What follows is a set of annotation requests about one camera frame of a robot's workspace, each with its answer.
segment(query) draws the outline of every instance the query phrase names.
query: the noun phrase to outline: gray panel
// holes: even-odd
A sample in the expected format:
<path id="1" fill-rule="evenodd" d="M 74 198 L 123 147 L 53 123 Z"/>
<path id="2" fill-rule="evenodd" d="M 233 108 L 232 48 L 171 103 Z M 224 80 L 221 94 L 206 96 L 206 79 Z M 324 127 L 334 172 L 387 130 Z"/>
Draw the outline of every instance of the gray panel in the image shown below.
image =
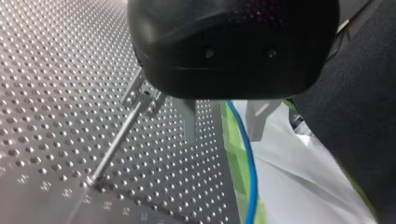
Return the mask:
<path id="1" fill-rule="evenodd" d="M 137 64 L 122 1 L 2 0 L 0 18 L 1 223 L 239 222 L 208 101 L 195 143 L 166 100 L 132 128 L 103 187 L 85 187 L 129 112 L 120 99 Z"/>

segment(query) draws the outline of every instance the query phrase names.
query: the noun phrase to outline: black plastic housing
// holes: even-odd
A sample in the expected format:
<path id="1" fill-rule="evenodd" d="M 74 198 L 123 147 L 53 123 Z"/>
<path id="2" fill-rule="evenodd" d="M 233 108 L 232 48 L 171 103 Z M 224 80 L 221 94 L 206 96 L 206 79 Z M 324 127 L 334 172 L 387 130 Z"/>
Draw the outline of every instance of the black plastic housing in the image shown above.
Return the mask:
<path id="1" fill-rule="evenodd" d="M 318 78 L 337 0 L 130 0 L 148 81 L 179 98 L 285 98 Z"/>

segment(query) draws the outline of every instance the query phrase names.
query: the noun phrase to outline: aluminum surface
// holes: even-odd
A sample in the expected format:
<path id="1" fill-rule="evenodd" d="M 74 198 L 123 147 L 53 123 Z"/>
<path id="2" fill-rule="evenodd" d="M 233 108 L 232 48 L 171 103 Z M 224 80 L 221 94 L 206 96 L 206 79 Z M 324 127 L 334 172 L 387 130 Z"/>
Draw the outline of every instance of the aluminum surface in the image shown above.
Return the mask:
<path id="1" fill-rule="evenodd" d="M 219 107 L 197 140 L 167 100 L 141 118 L 100 191 L 84 180 L 129 111 L 137 71 L 122 1 L 0 0 L 0 222 L 236 223 Z"/>

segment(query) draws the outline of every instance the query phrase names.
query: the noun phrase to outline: hole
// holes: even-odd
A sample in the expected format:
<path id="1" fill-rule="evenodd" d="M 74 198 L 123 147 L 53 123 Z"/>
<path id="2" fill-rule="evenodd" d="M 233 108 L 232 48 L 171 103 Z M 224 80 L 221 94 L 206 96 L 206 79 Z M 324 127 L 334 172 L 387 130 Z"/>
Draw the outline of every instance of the hole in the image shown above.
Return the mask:
<path id="1" fill-rule="evenodd" d="M 41 160 L 40 160 L 40 158 L 38 158 L 38 157 L 32 157 L 32 158 L 30 159 L 30 162 L 31 162 L 31 163 L 34 163 L 34 164 L 39 164 L 39 163 L 41 162 Z"/>
<path id="2" fill-rule="evenodd" d="M 39 174 L 42 174 L 42 175 L 44 175 L 44 174 L 47 173 L 47 170 L 44 169 L 44 168 L 40 168 L 40 169 L 38 169 L 37 171 L 38 171 Z"/>
<path id="3" fill-rule="evenodd" d="M 20 152 L 17 149 L 10 149 L 8 151 L 8 155 L 10 155 L 12 157 L 17 157 L 20 155 Z"/>

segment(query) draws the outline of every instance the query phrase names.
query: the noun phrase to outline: white surface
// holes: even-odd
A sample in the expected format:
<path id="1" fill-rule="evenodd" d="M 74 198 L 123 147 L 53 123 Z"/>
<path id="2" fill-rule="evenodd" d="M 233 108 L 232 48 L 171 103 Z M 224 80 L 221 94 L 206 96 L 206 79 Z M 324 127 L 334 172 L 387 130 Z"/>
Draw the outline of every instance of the white surface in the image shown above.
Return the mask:
<path id="1" fill-rule="evenodd" d="M 234 104 L 244 119 L 247 102 Z M 376 223 L 328 150 L 294 133 L 285 105 L 268 118 L 252 148 L 268 224 Z"/>

